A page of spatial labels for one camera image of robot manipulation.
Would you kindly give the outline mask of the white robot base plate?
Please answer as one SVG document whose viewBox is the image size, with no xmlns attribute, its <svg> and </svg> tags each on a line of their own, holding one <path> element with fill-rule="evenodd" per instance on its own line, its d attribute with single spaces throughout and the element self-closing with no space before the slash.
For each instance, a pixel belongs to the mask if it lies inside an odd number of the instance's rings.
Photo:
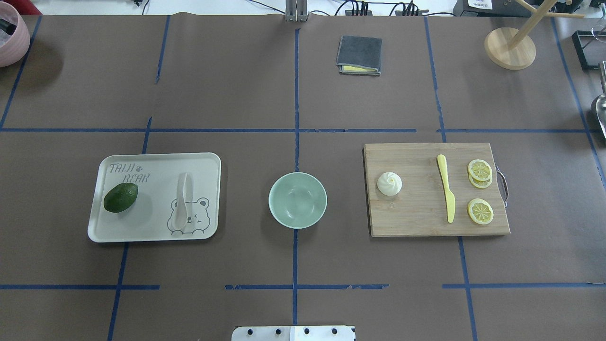
<svg viewBox="0 0 606 341">
<path fill-rule="evenodd" d="M 232 341 L 355 341 L 354 326 L 241 326 L 232 332 Z"/>
</svg>

